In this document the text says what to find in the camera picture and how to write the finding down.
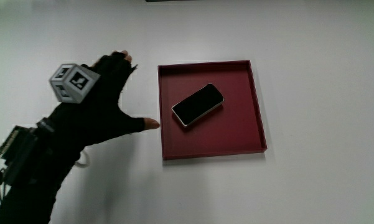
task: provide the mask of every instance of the phone screen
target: phone screen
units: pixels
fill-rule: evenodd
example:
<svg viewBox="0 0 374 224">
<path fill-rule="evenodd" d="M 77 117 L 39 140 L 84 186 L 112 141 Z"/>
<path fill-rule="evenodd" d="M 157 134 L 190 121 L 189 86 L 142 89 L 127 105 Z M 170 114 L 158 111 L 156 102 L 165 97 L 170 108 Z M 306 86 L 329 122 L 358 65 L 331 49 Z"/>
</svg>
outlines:
<svg viewBox="0 0 374 224">
<path fill-rule="evenodd" d="M 188 126 L 224 101 L 223 95 L 211 83 L 172 107 L 184 126 Z"/>
</svg>

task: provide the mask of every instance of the black glove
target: black glove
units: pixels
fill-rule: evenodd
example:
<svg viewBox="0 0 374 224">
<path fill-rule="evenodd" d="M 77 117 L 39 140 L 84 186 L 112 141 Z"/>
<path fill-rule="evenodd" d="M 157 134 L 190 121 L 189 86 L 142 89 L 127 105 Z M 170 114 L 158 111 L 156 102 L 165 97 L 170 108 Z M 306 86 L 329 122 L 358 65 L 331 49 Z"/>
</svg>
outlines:
<svg viewBox="0 0 374 224">
<path fill-rule="evenodd" d="M 55 129 L 49 142 L 54 161 L 72 166 L 85 146 L 160 126 L 151 118 L 132 118 L 118 106 L 124 84 L 135 69 L 127 54 L 115 51 L 92 67 L 82 65 L 101 77 L 80 104 L 61 103 L 48 117 Z"/>
</svg>

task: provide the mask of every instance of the silver phone frame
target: silver phone frame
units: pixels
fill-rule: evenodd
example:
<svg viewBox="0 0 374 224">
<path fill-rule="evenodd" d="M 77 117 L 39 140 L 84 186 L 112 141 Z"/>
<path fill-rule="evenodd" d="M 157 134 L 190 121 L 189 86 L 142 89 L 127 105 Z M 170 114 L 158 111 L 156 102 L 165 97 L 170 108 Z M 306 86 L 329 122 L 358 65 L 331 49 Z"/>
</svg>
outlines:
<svg viewBox="0 0 374 224">
<path fill-rule="evenodd" d="M 215 108 L 217 108 L 218 106 L 220 106 L 220 105 L 224 102 L 224 96 L 223 96 L 223 101 L 221 101 L 221 102 L 219 102 L 218 104 L 214 105 L 211 109 L 207 110 L 206 112 L 204 112 L 203 114 L 201 114 L 199 117 L 197 117 L 197 118 L 195 118 L 194 120 L 192 120 L 191 123 L 189 123 L 189 124 L 184 124 L 184 122 L 182 122 L 182 120 L 180 119 L 179 115 L 178 115 L 178 114 L 173 110 L 173 108 L 174 108 L 175 106 L 177 106 L 179 103 L 181 103 L 181 102 L 183 102 L 183 101 L 184 101 L 184 100 L 182 100 L 182 101 L 178 102 L 177 104 L 175 104 L 174 106 L 172 106 L 172 111 L 173 111 L 173 113 L 177 116 L 177 118 L 179 119 L 179 121 L 181 122 L 181 124 L 183 125 L 183 127 L 186 128 L 186 127 L 190 126 L 192 123 L 194 123 L 195 121 L 197 121 L 199 118 L 205 116 L 207 113 L 211 112 L 212 110 L 214 110 Z"/>
</svg>

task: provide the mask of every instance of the red tray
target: red tray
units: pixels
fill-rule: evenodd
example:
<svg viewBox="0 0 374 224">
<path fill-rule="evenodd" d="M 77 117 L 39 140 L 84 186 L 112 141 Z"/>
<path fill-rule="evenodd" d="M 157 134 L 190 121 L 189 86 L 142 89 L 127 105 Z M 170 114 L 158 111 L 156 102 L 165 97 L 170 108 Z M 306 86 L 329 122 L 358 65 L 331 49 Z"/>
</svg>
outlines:
<svg viewBox="0 0 374 224">
<path fill-rule="evenodd" d="M 267 144 L 250 61 L 159 65 L 164 160 L 264 152 Z M 221 106 L 184 128 L 172 106 L 213 83 Z"/>
</svg>

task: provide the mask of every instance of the hand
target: hand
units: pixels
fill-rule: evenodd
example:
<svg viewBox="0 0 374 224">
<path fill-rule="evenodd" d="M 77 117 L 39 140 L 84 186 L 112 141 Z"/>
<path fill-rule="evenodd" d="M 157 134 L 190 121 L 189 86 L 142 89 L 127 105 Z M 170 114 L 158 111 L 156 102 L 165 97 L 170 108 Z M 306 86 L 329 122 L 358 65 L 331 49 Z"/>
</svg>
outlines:
<svg viewBox="0 0 374 224">
<path fill-rule="evenodd" d="M 92 67 L 82 65 L 101 77 L 82 103 L 61 103 L 49 116 L 55 125 L 56 139 L 89 146 L 160 126 L 151 118 L 132 118 L 118 106 L 124 84 L 135 69 L 131 68 L 131 59 L 125 50 L 114 51 Z"/>
</svg>

